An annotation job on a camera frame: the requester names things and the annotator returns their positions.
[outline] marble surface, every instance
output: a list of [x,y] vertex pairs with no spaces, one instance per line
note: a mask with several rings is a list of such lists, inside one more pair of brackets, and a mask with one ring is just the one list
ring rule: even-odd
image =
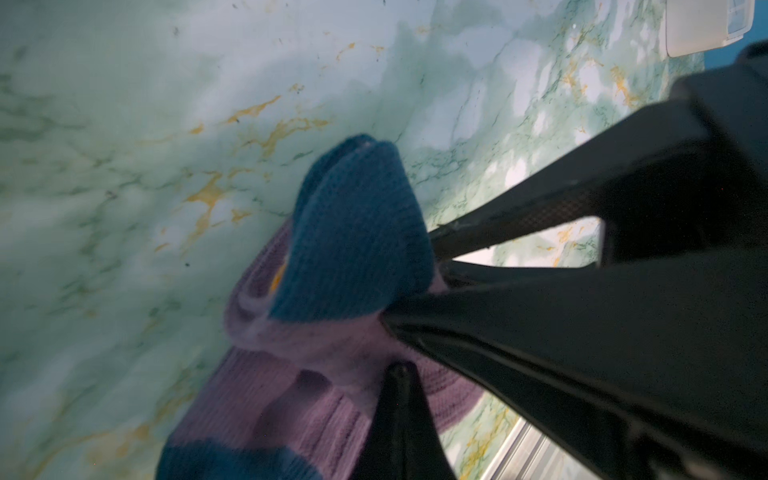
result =
[[[0,477],[152,478],[220,315],[319,154],[395,141],[428,225],[500,194],[700,56],[660,0],[0,5]],[[473,254],[577,266],[596,220]],[[443,436],[478,478],[515,414]]]

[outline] folded sock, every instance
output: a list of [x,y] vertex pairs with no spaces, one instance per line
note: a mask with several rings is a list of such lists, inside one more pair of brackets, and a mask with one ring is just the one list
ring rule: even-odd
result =
[[415,362],[444,431],[482,391],[397,342],[382,309],[436,272],[393,144],[350,138],[307,174],[286,222],[237,283],[234,347],[168,440],[157,477],[337,480],[349,476],[383,373]]

